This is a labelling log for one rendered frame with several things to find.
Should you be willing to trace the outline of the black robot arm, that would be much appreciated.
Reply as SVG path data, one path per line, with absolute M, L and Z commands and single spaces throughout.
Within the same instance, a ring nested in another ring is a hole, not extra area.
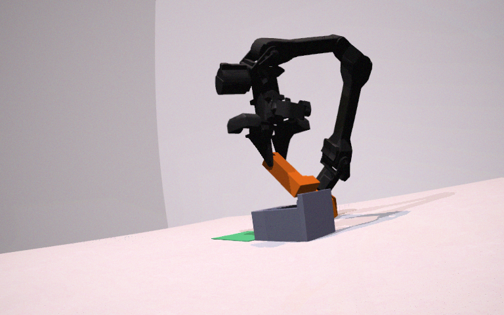
M 307 37 L 300 39 L 258 38 L 239 64 L 220 63 L 215 78 L 218 95 L 245 94 L 252 87 L 256 93 L 265 89 L 279 90 L 278 76 L 285 70 L 278 66 L 292 58 L 311 54 L 333 53 L 341 63 L 343 88 L 334 133 L 324 139 L 320 163 L 324 168 L 316 179 L 320 182 L 317 190 L 333 189 L 338 180 L 344 182 L 350 177 L 352 145 L 350 141 L 360 91 L 368 81 L 372 71 L 372 62 L 363 55 L 345 37 L 331 34 L 329 36 Z M 255 62 L 257 60 L 257 62 Z M 309 101 L 299 103 L 278 100 L 272 95 L 268 113 L 304 120 L 311 114 Z M 270 119 L 269 118 L 269 119 Z M 334 168 L 332 168 L 334 167 Z

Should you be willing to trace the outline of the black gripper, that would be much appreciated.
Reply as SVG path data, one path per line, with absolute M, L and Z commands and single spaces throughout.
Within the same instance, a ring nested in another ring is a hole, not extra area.
M 230 134 L 240 134 L 243 128 L 249 129 L 249 134 L 245 137 L 250 139 L 269 167 L 274 166 L 272 143 L 275 151 L 286 160 L 291 137 L 310 130 L 310 122 L 306 118 L 304 120 L 294 118 L 294 121 L 284 121 L 287 117 L 281 115 L 270 118 L 268 105 L 272 95 L 278 96 L 278 100 L 285 99 L 277 89 L 265 89 L 253 93 L 250 105 L 255 106 L 255 114 L 242 113 L 229 119 L 227 123 L 227 131 Z

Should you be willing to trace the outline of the orange l-shaped part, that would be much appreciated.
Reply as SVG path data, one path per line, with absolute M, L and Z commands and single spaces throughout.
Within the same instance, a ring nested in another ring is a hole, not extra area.
M 262 165 L 294 198 L 298 197 L 297 194 L 316 191 L 320 182 L 315 176 L 302 176 L 278 152 L 273 152 L 273 158 L 273 167 L 269 167 L 265 160 Z

